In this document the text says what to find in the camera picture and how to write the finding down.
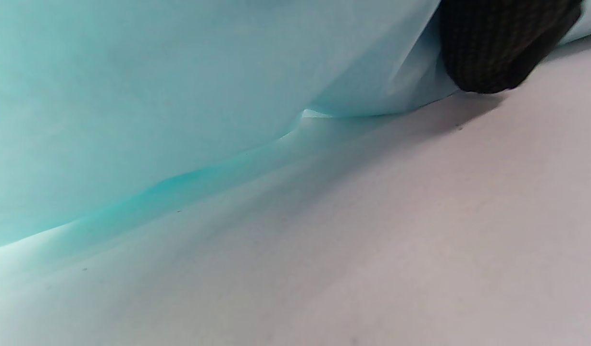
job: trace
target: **black knit fabric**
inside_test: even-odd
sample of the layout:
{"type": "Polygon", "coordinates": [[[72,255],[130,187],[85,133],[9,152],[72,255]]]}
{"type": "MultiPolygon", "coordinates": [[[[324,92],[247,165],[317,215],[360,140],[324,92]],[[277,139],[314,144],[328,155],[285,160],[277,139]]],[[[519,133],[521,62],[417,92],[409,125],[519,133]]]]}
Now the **black knit fabric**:
{"type": "Polygon", "coordinates": [[[515,88],[581,16],[581,0],[443,0],[442,57],[459,88],[515,88]]]}

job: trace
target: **dark object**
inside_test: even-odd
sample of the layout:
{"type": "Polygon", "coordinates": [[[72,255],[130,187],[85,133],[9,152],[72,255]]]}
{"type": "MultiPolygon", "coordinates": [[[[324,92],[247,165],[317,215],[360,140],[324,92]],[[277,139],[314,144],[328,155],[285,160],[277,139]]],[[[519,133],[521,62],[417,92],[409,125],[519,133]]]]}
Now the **dark object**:
{"type": "Polygon", "coordinates": [[[447,73],[464,91],[519,86],[581,16],[581,0],[442,0],[447,73]]]}

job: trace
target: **white floor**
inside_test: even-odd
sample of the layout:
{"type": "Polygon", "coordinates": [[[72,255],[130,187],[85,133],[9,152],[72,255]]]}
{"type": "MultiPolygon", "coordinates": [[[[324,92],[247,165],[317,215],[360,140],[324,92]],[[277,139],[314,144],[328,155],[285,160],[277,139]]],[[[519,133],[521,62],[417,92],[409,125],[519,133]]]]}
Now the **white floor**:
{"type": "Polygon", "coordinates": [[[591,38],[228,171],[1,248],[0,346],[591,345],[591,38]]]}

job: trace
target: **gray surface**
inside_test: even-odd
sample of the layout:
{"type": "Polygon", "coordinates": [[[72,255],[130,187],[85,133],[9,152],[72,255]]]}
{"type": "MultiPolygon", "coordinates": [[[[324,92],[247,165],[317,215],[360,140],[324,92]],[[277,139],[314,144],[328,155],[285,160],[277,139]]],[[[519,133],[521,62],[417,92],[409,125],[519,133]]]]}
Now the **gray surface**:
{"type": "Polygon", "coordinates": [[[0,346],[591,345],[591,40],[566,50],[506,96],[304,120],[293,164],[109,241],[1,248],[0,346]]]}

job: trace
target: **light blue fabric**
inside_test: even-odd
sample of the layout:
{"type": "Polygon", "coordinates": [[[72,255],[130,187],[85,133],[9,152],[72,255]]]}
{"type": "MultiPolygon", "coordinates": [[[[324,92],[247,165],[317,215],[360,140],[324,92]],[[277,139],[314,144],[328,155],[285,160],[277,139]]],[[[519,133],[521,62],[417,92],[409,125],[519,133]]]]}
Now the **light blue fabric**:
{"type": "MultiPolygon", "coordinates": [[[[451,94],[438,2],[0,1],[0,246],[267,144],[307,108],[451,94]]],[[[571,37],[590,32],[588,13],[571,37]]]]}

